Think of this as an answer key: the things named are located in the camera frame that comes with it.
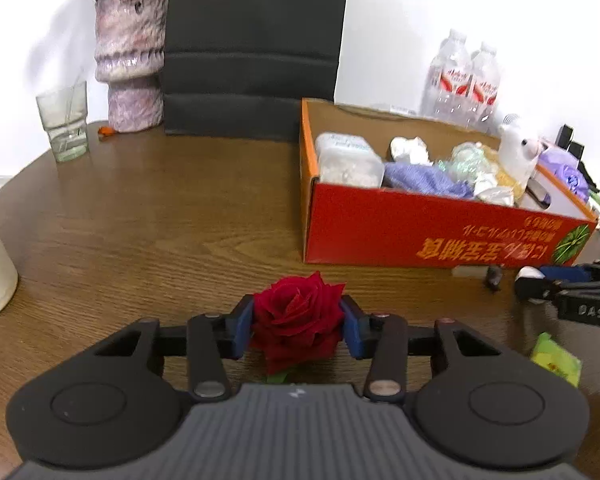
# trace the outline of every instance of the red rose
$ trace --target red rose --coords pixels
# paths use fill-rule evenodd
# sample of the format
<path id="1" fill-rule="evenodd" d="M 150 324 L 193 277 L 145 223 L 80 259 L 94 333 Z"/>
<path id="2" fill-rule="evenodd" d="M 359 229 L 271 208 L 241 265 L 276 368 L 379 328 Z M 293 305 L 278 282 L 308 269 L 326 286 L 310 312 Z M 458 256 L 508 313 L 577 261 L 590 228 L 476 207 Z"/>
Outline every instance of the red rose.
<path id="1" fill-rule="evenodd" d="M 320 272 L 282 278 L 253 295 L 251 344 L 264 351 L 267 373 L 333 356 L 342 339 L 344 284 L 327 285 Z"/>

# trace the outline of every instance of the clear glass with water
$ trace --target clear glass with water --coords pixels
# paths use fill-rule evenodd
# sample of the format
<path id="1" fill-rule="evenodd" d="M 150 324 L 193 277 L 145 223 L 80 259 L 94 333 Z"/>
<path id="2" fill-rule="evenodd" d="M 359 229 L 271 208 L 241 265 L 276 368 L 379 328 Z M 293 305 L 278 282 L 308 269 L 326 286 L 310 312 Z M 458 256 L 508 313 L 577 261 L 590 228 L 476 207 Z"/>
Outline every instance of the clear glass with water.
<path id="1" fill-rule="evenodd" d="M 72 160 L 89 151 L 86 81 L 40 94 L 36 102 L 56 161 Z"/>

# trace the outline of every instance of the plastic water bottle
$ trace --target plastic water bottle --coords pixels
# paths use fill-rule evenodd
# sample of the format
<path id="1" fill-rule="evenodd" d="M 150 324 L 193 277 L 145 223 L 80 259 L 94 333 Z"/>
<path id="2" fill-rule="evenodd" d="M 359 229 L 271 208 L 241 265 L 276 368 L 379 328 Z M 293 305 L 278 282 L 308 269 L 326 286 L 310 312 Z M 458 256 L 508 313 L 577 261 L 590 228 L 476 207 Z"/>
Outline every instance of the plastic water bottle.
<path id="1" fill-rule="evenodd" d="M 489 129 L 500 86 L 500 69 L 495 56 L 496 49 L 485 42 L 482 42 L 480 52 L 472 56 L 471 91 L 465 125 L 485 133 Z"/>
<path id="2" fill-rule="evenodd" d="M 432 119 L 462 124 L 471 81 L 471 58 L 466 35 L 455 29 L 440 44 L 427 75 L 420 114 Z"/>

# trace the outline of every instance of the water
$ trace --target water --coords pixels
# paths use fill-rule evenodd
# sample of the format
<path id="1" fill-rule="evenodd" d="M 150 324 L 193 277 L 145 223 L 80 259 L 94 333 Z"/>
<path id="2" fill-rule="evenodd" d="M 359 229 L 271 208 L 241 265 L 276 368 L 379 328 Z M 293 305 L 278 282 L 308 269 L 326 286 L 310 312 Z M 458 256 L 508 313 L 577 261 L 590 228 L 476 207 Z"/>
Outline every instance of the water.
<path id="1" fill-rule="evenodd" d="M 89 151 L 87 123 L 84 120 L 48 131 L 51 151 L 58 162 L 73 160 Z"/>

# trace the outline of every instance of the green snack packet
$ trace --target green snack packet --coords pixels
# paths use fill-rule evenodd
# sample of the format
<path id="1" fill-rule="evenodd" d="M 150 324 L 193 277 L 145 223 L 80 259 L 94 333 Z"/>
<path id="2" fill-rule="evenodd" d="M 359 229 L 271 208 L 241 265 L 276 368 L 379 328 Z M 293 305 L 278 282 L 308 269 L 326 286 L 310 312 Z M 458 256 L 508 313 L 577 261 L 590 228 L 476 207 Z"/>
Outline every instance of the green snack packet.
<path id="1" fill-rule="evenodd" d="M 538 336 L 531 360 L 578 387 L 582 361 L 553 341 L 547 332 Z"/>

